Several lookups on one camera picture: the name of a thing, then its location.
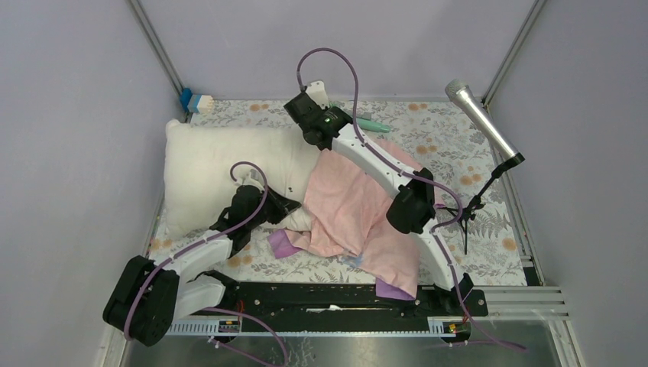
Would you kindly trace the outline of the pink purple pillowcase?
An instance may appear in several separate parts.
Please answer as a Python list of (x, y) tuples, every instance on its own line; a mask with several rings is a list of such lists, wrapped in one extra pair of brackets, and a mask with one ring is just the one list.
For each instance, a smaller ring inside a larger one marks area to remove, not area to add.
[(376, 278), (376, 295), (414, 300), (420, 250), (387, 221), (392, 199), (368, 174), (334, 151), (322, 151), (305, 199), (287, 223), (267, 237), (276, 258), (300, 250), (346, 257)]

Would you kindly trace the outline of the white pillow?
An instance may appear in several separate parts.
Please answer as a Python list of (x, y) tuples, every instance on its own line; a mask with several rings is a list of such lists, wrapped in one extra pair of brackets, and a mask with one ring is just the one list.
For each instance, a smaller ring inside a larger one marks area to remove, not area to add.
[(272, 190), (302, 203), (320, 156), (298, 128), (205, 127), (173, 119), (165, 132), (165, 226), (172, 239), (214, 224), (254, 166)]

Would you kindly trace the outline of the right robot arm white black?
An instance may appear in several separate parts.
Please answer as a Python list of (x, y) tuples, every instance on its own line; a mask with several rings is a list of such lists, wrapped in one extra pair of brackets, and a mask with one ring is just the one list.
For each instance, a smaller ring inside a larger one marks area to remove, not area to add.
[(384, 189), (392, 200), (387, 221), (418, 245), (439, 292), (439, 307), (450, 315), (464, 310), (473, 283), (470, 278), (459, 277), (458, 263), (439, 234), (442, 223), (436, 219), (433, 204), (435, 190), (444, 190), (445, 186), (435, 182), (429, 170), (416, 170), (385, 151), (338, 107), (319, 106), (301, 92), (284, 109), (299, 126), (306, 143), (349, 159)]

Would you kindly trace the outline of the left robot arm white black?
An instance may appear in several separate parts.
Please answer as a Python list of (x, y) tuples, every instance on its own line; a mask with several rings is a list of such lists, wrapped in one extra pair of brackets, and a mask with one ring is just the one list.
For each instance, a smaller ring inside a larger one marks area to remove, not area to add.
[(240, 186), (203, 237), (167, 258), (131, 258), (109, 298), (102, 319), (145, 346), (156, 344), (175, 320), (209, 308), (240, 311), (239, 283), (210, 266), (237, 255), (263, 224), (276, 225), (301, 207), (271, 188)]

